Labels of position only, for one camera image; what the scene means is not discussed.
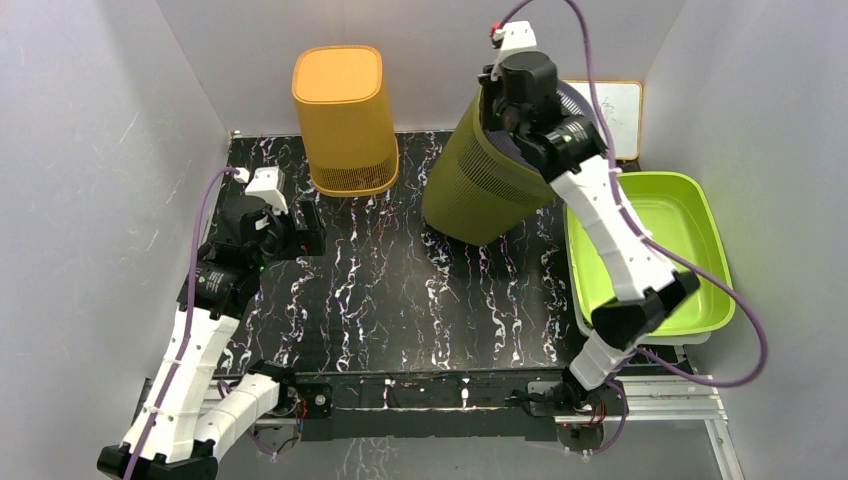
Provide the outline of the grey mesh bin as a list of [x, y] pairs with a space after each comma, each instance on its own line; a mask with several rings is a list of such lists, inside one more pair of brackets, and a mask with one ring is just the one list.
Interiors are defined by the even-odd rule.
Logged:
[[597, 119], [585, 98], [565, 82], [557, 87], [553, 105], [559, 113], [550, 120], [526, 108], [487, 106], [494, 90], [485, 87], [480, 100], [481, 127], [486, 138], [507, 157], [535, 169], [551, 181], [566, 171], [607, 152]]

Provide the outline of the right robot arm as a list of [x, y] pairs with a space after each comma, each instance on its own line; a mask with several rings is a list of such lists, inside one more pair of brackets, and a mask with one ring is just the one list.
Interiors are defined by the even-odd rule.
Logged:
[[649, 246], [618, 182], [611, 136], [597, 111], [570, 113], [553, 61], [540, 51], [509, 54], [484, 68], [480, 116], [505, 132], [524, 160], [574, 212], [602, 259], [614, 296], [591, 314], [592, 331], [543, 393], [525, 393], [529, 408], [590, 413], [615, 371], [700, 282]]

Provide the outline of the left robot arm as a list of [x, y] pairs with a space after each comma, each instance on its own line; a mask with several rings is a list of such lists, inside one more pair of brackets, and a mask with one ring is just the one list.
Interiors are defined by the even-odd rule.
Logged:
[[213, 479], [224, 454], [262, 415], [286, 416], [297, 407], [293, 370], [260, 360], [201, 411], [263, 269], [323, 255], [325, 226], [311, 200], [288, 213], [258, 196], [234, 196], [218, 215], [178, 294], [171, 339], [148, 397], [123, 440], [98, 457], [98, 471], [111, 479]]

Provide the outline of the orange mesh bin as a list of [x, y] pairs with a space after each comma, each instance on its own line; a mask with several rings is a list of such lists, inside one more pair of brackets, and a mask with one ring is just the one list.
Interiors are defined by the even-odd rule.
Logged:
[[316, 47], [296, 61], [291, 93], [314, 186], [330, 197], [389, 190], [399, 152], [380, 52]]

